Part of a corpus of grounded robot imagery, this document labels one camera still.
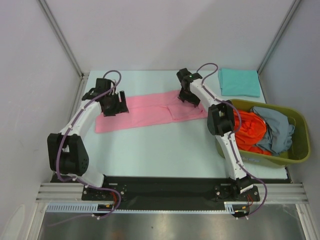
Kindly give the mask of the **pink t shirt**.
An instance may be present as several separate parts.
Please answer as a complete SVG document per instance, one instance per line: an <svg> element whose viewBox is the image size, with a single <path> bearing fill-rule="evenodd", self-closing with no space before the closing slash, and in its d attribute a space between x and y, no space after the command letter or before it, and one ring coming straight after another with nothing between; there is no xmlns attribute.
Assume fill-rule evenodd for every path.
<svg viewBox="0 0 320 240"><path fill-rule="evenodd" d="M131 96L126 99L128 112L115 116L100 114L95 120L97 134L204 119L207 111L178 99L180 91Z"/></svg>

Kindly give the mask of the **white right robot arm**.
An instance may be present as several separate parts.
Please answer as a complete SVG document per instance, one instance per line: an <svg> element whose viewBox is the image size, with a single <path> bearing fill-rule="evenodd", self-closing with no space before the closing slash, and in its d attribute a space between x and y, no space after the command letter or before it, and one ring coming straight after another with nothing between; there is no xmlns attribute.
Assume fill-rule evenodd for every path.
<svg viewBox="0 0 320 240"><path fill-rule="evenodd" d="M231 180L230 194L235 200L242 201L254 185L236 144L233 104L229 100L218 99L213 91L206 87L198 72L191 73L187 68L182 68L176 75L181 85L178 98L195 107L201 104L206 110L207 128L215 136L226 160L226 169Z"/></svg>

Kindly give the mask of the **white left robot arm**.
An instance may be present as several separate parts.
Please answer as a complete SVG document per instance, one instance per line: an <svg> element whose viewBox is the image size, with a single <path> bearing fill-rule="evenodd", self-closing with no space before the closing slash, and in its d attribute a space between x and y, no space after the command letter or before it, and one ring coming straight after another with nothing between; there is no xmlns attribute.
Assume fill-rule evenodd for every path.
<svg viewBox="0 0 320 240"><path fill-rule="evenodd" d="M110 196L111 188L104 184L105 176L90 161L84 144L89 128L98 116L114 117L127 113L125 92L117 91L119 81L97 78L95 86L81 98L80 106L69 123L58 133L47 137L49 166L60 181L69 176L93 186L93 194L100 200Z"/></svg>

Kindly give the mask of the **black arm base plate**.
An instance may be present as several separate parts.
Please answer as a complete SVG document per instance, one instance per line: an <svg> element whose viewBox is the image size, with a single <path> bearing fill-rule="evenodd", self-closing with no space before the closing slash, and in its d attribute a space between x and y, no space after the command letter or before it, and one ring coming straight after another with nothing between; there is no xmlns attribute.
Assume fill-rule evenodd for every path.
<svg viewBox="0 0 320 240"><path fill-rule="evenodd" d="M257 186L236 194L228 178L109 176L102 189L85 187L91 196L112 200L120 193L120 209L216 210L225 202L255 204L261 199Z"/></svg>

